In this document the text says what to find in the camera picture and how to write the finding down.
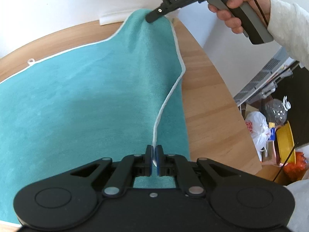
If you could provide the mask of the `right hand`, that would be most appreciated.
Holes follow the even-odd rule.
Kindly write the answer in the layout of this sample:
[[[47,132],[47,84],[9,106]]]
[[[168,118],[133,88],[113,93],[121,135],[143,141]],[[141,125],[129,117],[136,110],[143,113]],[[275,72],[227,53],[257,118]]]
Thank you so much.
[[[229,9],[236,9],[243,3],[247,2],[255,13],[259,16],[261,21],[267,27],[270,21],[271,2],[270,0],[228,0],[227,7]],[[209,4],[208,9],[215,13],[218,19],[222,20],[225,25],[232,30],[234,34],[243,33],[242,22],[240,18],[233,17],[229,10],[220,10],[216,6]]]

